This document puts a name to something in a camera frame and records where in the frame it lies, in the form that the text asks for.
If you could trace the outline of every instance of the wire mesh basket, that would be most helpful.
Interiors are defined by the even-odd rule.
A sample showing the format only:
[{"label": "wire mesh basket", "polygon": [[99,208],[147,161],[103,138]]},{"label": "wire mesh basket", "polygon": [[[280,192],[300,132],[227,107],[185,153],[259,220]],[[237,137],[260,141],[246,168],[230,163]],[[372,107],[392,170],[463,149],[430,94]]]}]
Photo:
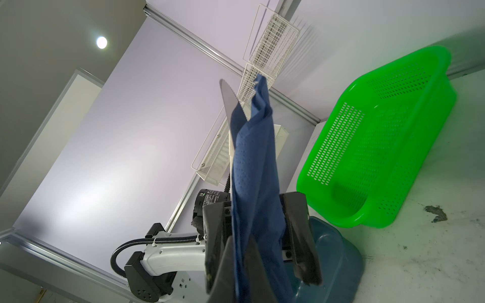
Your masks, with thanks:
[{"label": "wire mesh basket", "polygon": [[244,59],[275,79],[295,46],[299,33],[300,30],[294,25],[260,4]]},{"label": "wire mesh basket", "polygon": [[253,100],[254,95],[256,94],[254,90],[254,80],[258,74],[263,75],[266,77],[266,83],[268,85],[268,89],[273,85],[275,82],[274,78],[268,76],[265,72],[261,69],[255,67],[254,65],[247,63],[246,68],[244,69],[244,73],[242,75],[241,84],[239,85],[238,90],[238,100],[243,103],[242,110],[246,115],[246,118],[249,119],[251,117],[251,102]]},{"label": "wire mesh basket", "polygon": [[[247,106],[247,104],[243,104],[242,108],[243,110],[248,108],[249,112],[251,112],[251,106]],[[278,158],[289,133],[281,125],[275,124],[274,127],[275,153],[276,158]],[[192,168],[196,170],[197,174],[204,181],[218,185],[229,166],[229,124],[227,119],[224,119],[216,133],[212,131],[211,133],[214,137],[211,135],[207,136],[206,142],[202,145],[203,148],[201,148],[192,164]]]}]

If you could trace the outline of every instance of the teal plastic bin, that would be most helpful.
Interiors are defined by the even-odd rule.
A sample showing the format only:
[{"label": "teal plastic bin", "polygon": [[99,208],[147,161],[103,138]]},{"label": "teal plastic bin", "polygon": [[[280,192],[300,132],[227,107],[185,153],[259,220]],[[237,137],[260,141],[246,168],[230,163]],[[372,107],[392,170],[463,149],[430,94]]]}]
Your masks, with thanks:
[{"label": "teal plastic bin", "polygon": [[286,264],[295,303],[351,303],[364,271],[362,256],[340,232],[324,221],[310,217],[323,285],[308,286],[293,274],[293,263]]}]

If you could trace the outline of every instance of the green plastic basket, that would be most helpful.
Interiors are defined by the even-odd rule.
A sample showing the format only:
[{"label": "green plastic basket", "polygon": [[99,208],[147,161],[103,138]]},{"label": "green plastic basket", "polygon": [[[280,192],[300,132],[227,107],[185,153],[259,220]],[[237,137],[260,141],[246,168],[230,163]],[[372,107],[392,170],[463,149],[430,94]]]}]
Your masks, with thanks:
[{"label": "green plastic basket", "polygon": [[314,210],[340,227],[392,223],[456,100],[450,61],[423,48],[343,92],[296,185]]}]

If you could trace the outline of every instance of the white floor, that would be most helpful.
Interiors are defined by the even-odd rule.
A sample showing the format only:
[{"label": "white floor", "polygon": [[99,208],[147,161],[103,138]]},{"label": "white floor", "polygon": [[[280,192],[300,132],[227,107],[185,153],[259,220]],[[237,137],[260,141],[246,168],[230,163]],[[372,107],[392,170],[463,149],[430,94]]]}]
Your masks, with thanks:
[{"label": "white floor", "polygon": [[[485,70],[452,84],[456,105],[394,223],[339,228],[365,260],[355,303],[485,302]],[[430,205],[448,220],[433,223]]]}]

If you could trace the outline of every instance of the blue cloth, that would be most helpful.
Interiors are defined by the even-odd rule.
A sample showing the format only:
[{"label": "blue cloth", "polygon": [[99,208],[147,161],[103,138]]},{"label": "blue cloth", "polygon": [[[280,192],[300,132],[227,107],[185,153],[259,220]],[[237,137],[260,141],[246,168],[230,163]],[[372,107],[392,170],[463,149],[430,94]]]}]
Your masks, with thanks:
[{"label": "blue cloth", "polygon": [[242,119],[245,121],[242,111],[231,116],[235,138],[231,198],[236,299],[239,303],[250,299],[243,256],[253,235],[273,293],[279,303],[289,303],[292,290],[281,254],[286,222],[279,200],[273,110],[266,78],[258,75],[256,81],[251,119],[241,124]]}]

